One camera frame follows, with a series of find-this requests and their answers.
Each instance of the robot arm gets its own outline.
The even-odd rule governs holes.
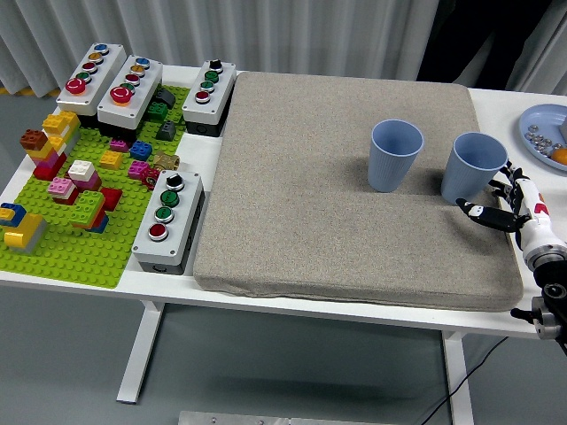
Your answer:
[[[512,212],[474,205],[465,199],[456,203],[469,218],[496,230],[515,233],[525,264],[533,272],[541,297],[532,299],[532,310],[513,309],[512,316],[533,324],[541,339],[555,339],[567,355],[567,243],[551,229],[543,196],[535,184],[510,162],[501,169],[510,185],[490,181],[494,195],[502,197]]]

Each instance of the blue plate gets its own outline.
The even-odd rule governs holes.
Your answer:
[[[560,104],[537,104],[526,109],[520,117],[520,135],[528,151],[540,161],[563,171],[567,171],[567,166],[559,164],[546,155],[537,152],[535,150],[536,146],[525,138],[525,134],[530,131],[528,128],[531,125],[536,125],[538,130],[533,132],[535,135],[543,135],[545,139],[550,139],[553,144],[559,143],[567,148],[567,143],[559,131],[559,127],[563,124],[565,118],[567,118],[567,106]]]

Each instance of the table leg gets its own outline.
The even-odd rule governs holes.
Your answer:
[[[445,350],[445,367],[449,394],[461,383],[467,374],[462,350],[461,332],[443,331],[443,347]],[[462,387],[449,400],[454,425],[474,424],[472,405],[470,403],[469,383],[465,381]]]
[[[158,333],[159,322],[165,303],[142,301],[144,315],[140,321],[140,328],[130,353],[130,358],[122,378],[116,401],[134,405],[138,400],[140,388],[144,382],[145,369],[151,356],[153,341]]]

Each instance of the blue cup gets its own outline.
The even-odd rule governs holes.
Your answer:
[[[459,197],[472,200],[508,161],[502,143],[483,133],[464,133],[453,143],[447,161],[441,196],[456,205]]]
[[[393,192],[423,149],[423,134],[407,121],[385,120],[374,126],[371,138],[369,184],[378,192]]]

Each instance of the white table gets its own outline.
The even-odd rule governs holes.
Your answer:
[[[198,68],[165,66],[163,82],[180,87],[190,87],[197,73]],[[479,89],[471,89],[470,94],[477,110],[481,131],[502,141],[508,149],[512,162],[521,166],[525,174],[535,181],[548,204],[554,231],[559,237],[567,239],[567,204],[564,202],[567,192],[562,185],[567,174],[540,163],[529,153],[521,144],[517,128],[520,115],[528,107],[535,104],[567,105],[567,97]],[[182,159],[180,171],[199,172],[207,192],[211,190],[213,184],[221,144],[221,137],[211,138],[188,134],[183,135],[179,144],[177,154]],[[186,158],[189,158],[189,163],[183,162]],[[18,171],[0,196],[1,202],[13,201],[23,188],[33,168],[34,164],[31,159],[25,158],[22,161]],[[195,255],[195,247],[196,245],[190,254],[190,263]],[[524,297],[517,307],[530,310],[532,297],[540,295],[540,289],[536,286],[532,273],[524,265],[518,249],[516,249],[516,256],[524,283]],[[462,337],[465,334],[537,338],[533,325],[512,318],[508,312],[459,312],[283,297],[236,297],[200,289],[190,275],[190,267],[185,275],[162,275],[159,282],[155,279],[147,279],[147,273],[142,271],[133,258],[128,262],[118,286],[113,290],[2,271],[0,271],[0,284],[36,290],[56,290],[141,300],[145,306],[144,315],[117,397],[118,401],[124,403],[137,401],[165,303],[441,330],[450,390],[455,388],[466,374],[462,352]],[[472,423],[467,383],[453,396],[451,401],[454,423]]]

